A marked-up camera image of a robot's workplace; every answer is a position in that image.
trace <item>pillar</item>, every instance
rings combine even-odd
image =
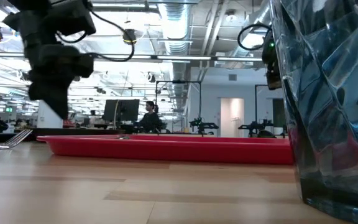
[[[44,100],[39,102],[37,128],[63,128],[63,120]]]

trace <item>cable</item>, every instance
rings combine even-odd
[[[68,44],[75,44],[78,43],[79,41],[83,40],[86,37],[86,32],[78,39],[76,40],[65,40],[62,35],[59,32],[56,32],[56,35],[59,37],[59,39],[61,41],[63,41],[64,43],[68,43]]]
[[[128,32],[122,28],[121,26],[105,19],[105,18],[102,18],[101,16],[97,15],[97,13],[95,13],[92,8],[89,6],[88,7],[88,10],[92,13],[92,15],[94,15],[96,18],[100,19],[101,21],[103,22],[107,22],[108,24],[111,24],[115,27],[117,27],[119,30],[121,30],[124,35],[130,40],[131,42],[131,46],[132,46],[132,50],[131,50],[131,53],[129,54],[129,56],[125,59],[114,59],[114,58],[109,58],[109,57],[106,57],[106,56],[103,56],[101,54],[98,54],[98,53],[88,53],[88,55],[92,56],[92,57],[95,57],[95,58],[103,58],[103,59],[106,59],[106,60],[109,60],[111,62],[127,62],[129,61],[135,54],[135,43],[134,43],[134,40],[132,40],[132,38],[129,36]]]
[[[128,80],[128,74],[129,74],[129,70],[127,71],[127,75],[125,77],[125,82],[124,82],[124,87],[122,88],[122,91],[121,91],[121,94],[119,97],[122,97],[122,94],[124,93],[125,91],[125,86],[127,85],[127,80]],[[114,121],[113,121],[113,124],[112,126],[114,127],[114,129],[116,129],[116,116],[117,116],[117,110],[118,110],[118,103],[119,103],[119,100],[117,100],[117,103],[116,103],[116,108],[114,110]]]
[[[267,29],[267,32],[266,32],[266,35],[265,35],[265,38],[264,38],[264,42],[262,45],[258,45],[256,47],[253,47],[253,48],[247,48],[245,47],[242,43],[241,43],[241,35],[243,32],[245,32],[247,29],[250,29],[250,28],[253,28],[253,27],[263,27],[263,28],[266,28]],[[272,31],[272,27],[271,26],[268,26],[268,25],[265,25],[265,24],[251,24],[249,26],[246,26],[244,27],[239,35],[237,36],[237,43],[239,44],[239,46],[244,49],[244,50],[248,50],[248,51],[253,51],[253,50],[258,50],[258,49],[261,49],[264,45],[265,45],[265,40],[266,40],[266,36],[267,34],[269,34],[269,32]]]
[[[90,11],[90,13],[92,13],[92,15],[94,15],[96,18],[100,19],[101,21],[103,22],[107,22],[108,24],[118,28],[119,30],[121,30],[125,37],[127,37],[129,39],[129,41],[131,42],[131,46],[132,46],[132,49],[131,49],[131,53],[129,54],[129,56],[127,58],[124,58],[124,59],[114,59],[114,58],[110,58],[110,57],[106,57],[106,56],[103,56],[99,53],[95,53],[95,52],[90,52],[90,53],[87,53],[87,55],[93,57],[93,58],[102,58],[102,59],[105,59],[105,60],[108,60],[108,61],[111,61],[111,62],[127,62],[129,61],[135,54],[135,41],[132,40],[132,38],[130,37],[130,35],[128,34],[128,32],[122,28],[121,26],[117,25],[116,23],[114,22],[111,22],[99,15],[97,15],[97,13],[95,13],[93,10],[92,10],[92,5],[87,5],[86,6],[87,10]],[[65,42],[65,43],[69,43],[69,44],[75,44],[75,43],[78,43],[79,41],[83,40],[85,37],[86,37],[86,33],[84,33],[80,38],[78,38],[77,40],[65,40],[62,35],[60,35],[58,32],[56,33],[58,38]]]

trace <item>black cable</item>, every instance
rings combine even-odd
[[[242,33],[245,32],[247,29],[250,29],[250,28],[253,28],[253,27],[266,28],[266,29],[267,29],[267,32],[266,32],[266,35],[265,35],[265,38],[264,38],[264,42],[263,42],[262,45],[258,45],[258,46],[253,47],[253,48],[247,48],[247,47],[245,47],[245,46],[241,43],[241,41],[242,41],[242,40],[241,40],[241,35],[242,35]],[[239,46],[240,46],[242,49],[244,49],[244,50],[253,51],[253,50],[261,49],[261,48],[265,45],[265,40],[266,40],[267,34],[269,34],[269,32],[271,32],[271,31],[272,31],[271,26],[268,26],[268,25],[265,25],[265,24],[251,24],[251,25],[249,25],[249,26],[244,27],[244,28],[240,31],[239,35],[237,36],[237,43],[238,43]]]
[[[101,21],[103,22],[107,22],[108,24],[111,24],[115,27],[117,27],[119,30],[121,30],[125,37],[128,38],[128,40],[131,42],[131,46],[132,46],[132,50],[131,50],[131,53],[129,54],[129,56],[127,58],[124,58],[124,59],[114,59],[114,58],[110,58],[110,57],[106,57],[104,55],[101,55],[99,53],[95,53],[95,52],[90,52],[90,53],[87,53],[87,55],[93,57],[93,58],[102,58],[102,59],[105,59],[105,60],[109,60],[111,62],[127,62],[129,61],[135,54],[135,43],[134,43],[134,40],[132,40],[132,38],[130,37],[130,35],[127,33],[127,31],[122,28],[121,26],[117,25],[116,23],[114,22],[111,22],[99,15],[97,15],[97,13],[95,13],[93,10],[92,10],[92,6],[89,5],[89,6],[86,6],[86,8],[90,11],[90,13],[92,13],[96,18],[100,19]],[[86,37],[86,33],[84,33],[79,39],[77,40],[65,40],[58,32],[56,33],[57,36],[59,37],[60,40],[62,40],[63,42],[66,42],[66,43],[69,43],[69,44],[75,44],[75,43],[78,43],[79,41],[83,40],[85,37]]]
[[[62,35],[59,32],[56,32],[56,35],[59,37],[59,39],[61,41],[63,41],[64,43],[68,43],[68,44],[75,44],[78,43],[79,41],[83,40],[86,37],[86,32],[78,39],[76,40],[65,40]]]
[[[132,40],[132,38],[130,37],[130,35],[126,32],[126,30],[124,28],[122,28],[121,26],[105,19],[105,18],[102,18],[101,16],[97,15],[93,10],[92,8],[88,7],[88,10],[98,19],[100,19],[101,21],[103,22],[107,22],[108,24],[111,24],[115,27],[117,27],[119,30],[121,30],[124,35],[129,39],[129,41],[131,42],[131,46],[132,46],[132,50],[131,50],[131,54],[129,54],[129,56],[127,58],[124,58],[124,59],[114,59],[114,58],[109,58],[109,57],[106,57],[106,56],[103,56],[101,54],[98,54],[98,53],[88,53],[88,55],[90,56],[93,56],[93,57],[97,57],[97,58],[103,58],[103,59],[106,59],[106,60],[109,60],[111,62],[127,62],[129,61],[135,54],[135,43],[134,43],[134,40]]]

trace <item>desk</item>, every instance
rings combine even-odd
[[[155,133],[139,133],[138,135],[154,135],[154,136],[186,136],[186,137],[206,137],[206,138],[211,138],[211,137],[216,137],[215,135],[212,134],[175,134],[175,133],[171,133],[171,134],[166,134],[166,133],[162,133],[162,134],[155,134]]]

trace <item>red tray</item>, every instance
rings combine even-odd
[[[59,156],[293,164],[287,139],[128,135],[39,136]]]

